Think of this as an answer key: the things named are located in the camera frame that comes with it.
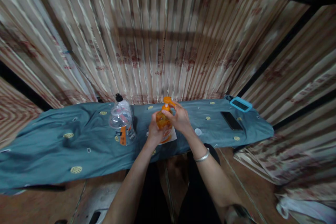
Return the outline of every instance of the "orange bottle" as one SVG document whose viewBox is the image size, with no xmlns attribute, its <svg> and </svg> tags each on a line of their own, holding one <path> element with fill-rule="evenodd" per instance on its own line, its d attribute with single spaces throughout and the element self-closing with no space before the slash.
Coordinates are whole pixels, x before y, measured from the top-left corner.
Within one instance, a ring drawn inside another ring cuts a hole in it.
<svg viewBox="0 0 336 224">
<path fill-rule="evenodd" d="M 171 114 L 173 114 L 173 112 L 171 111 L 170 107 L 169 107 L 169 103 L 172 103 L 172 98 L 169 96 L 165 96 L 163 98 L 163 102 L 164 105 L 162 106 L 162 110 L 167 110 L 169 111 Z M 171 131 L 172 131 L 172 124 L 169 121 L 168 117 L 166 117 L 161 111 L 159 113 L 157 113 L 156 115 L 156 123 L 157 126 L 159 127 L 159 129 L 163 129 L 166 125 L 168 125 L 168 129 L 164 132 L 163 134 L 163 139 L 161 141 L 161 143 L 166 143 L 170 140 L 171 138 Z"/>
</svg>

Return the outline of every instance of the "black phone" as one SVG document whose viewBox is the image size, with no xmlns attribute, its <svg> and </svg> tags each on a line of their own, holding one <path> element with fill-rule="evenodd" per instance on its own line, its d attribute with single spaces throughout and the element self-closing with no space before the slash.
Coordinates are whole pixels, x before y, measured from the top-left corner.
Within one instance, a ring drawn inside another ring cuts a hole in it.
<svg viewBox="0 0 336 224">
<path fill-rule="evenodd" d="M 230 112 L 222 111 L 221 114 L 232 130 L 243 130 L 243 128 Z"/>
</svg>

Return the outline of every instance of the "white bottle cap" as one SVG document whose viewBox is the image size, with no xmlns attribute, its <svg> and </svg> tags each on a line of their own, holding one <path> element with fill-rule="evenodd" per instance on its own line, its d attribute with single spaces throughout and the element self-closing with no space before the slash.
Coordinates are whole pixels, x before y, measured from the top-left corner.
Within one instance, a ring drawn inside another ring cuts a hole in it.
<svg viewBox="0 0 336 224">
<path fill-rule="evenodd" d="M 196 133 L 196 135 L 201 135 L 202 131 L 199 128 L 196 128 L 195 129 L 195 133 Z"/>
</svg>

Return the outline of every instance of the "person's left hand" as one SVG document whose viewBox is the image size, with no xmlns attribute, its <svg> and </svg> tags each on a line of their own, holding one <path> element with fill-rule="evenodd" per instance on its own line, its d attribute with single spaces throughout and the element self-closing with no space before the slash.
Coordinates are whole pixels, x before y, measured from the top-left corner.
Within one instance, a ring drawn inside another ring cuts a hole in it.
<svg viewBox="0 0 336 224">
<path fill-rule="evenodd" d="M 156 146 L 161 143 L 163 134 L 168 129 L 168 126 L 166 126 L 164 129 L 159 129 L 158 125 L 156 124 L 156 114 L 159 112 L 160 111 L 156 111 L 154 114 L 152 114 L 152 121 L 148 127 L 149 133 L 146 145 L 149 145 L 152 148 L 156 148 Z"/>
</svg>

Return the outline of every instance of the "wooden floor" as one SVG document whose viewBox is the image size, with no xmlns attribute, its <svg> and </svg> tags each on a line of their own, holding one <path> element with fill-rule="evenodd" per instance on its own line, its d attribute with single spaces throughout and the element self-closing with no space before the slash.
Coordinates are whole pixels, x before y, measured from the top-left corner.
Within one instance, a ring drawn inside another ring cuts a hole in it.
<svg viewBox="0 0 336 224">
<path fill-rule="evenodd" d="M 293 218 L 283 219 L 275 209 L 277 200 L 273 193 L 273 184 L 236 161 L 232 148 L 216 151 L 222 169 L 257 223 L 297 223 Z M 177 223 L 181 203 L 188 188 L 186 155 L 160 161 L 158 167 L 171 219 Z M 81 215 L 86 211 L 85 203 L 93 200 L 95 189 L 105 187 L 106 194 L 114 195 L 124 177 L 125 172 L 120 171 L 103 177 L 69 182 L 65 192 L 26 191 L 16 196 L 0 195 L 1 223 L 54 224 L 57 220 L 66 219 L 69 224 L 81 224 Z"/>
</svg>

